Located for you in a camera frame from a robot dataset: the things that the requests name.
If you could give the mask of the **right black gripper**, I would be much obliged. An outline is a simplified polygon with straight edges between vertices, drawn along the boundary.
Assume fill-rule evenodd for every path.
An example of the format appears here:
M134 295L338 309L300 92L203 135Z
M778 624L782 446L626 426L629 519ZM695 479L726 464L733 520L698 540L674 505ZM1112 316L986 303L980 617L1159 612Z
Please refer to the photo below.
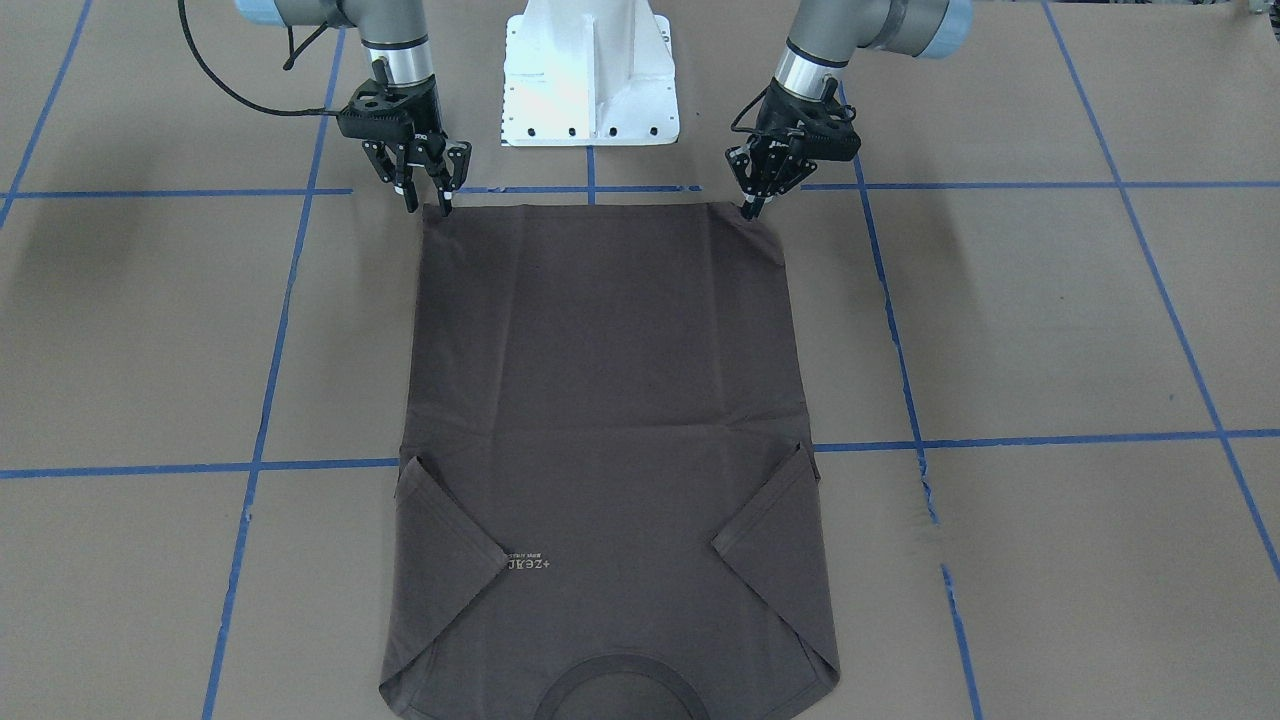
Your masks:
M466 182L474 146L470 142L442 142L442 114L436 85L394 87L372 85L378 110L393 120L385 138L364 140L362 149L383 183L403 199L406 211L419 210L419 192L412 167L428 170L436 188L439 213L453 211L453 195Z

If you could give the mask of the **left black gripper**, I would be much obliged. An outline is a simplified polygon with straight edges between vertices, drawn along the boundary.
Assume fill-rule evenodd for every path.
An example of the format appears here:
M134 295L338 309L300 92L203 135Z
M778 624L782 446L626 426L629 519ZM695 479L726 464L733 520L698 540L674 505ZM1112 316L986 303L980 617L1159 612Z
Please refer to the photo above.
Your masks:
M726 150L726 161L744 195L744 219L756 219L772 199L787 193L817 167L817 161L800 158L801 131L799 115L804 102L836 102L833 85L826 94L805 99L791 94L782 85L769 85L750 142Z

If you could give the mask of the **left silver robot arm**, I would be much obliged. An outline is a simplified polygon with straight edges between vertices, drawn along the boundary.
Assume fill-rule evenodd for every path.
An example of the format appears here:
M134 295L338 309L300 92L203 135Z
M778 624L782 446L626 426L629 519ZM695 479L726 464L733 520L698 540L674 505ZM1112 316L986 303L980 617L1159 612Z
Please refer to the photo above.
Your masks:
M724 152L744 196L742 218L758 218L819 163L859 154L856 110L838 97L856 50L947 58L965 42L973 19L970 1L800 3L771 82L731 126L746 135Z

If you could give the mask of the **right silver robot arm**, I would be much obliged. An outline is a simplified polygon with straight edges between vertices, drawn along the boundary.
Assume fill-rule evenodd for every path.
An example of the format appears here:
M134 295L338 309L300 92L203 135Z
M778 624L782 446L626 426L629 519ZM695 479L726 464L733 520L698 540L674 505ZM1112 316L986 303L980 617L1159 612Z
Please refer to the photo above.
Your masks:
M259 26L312 31L291 42L287 68L323 32L355 29L370 77L330 117L342 136L361 142L379 179L394 187L407 211L419 209L413 172L420 169L436 192L439 213L452 213L472 146L445 132L421 1L238 1L236 8Z

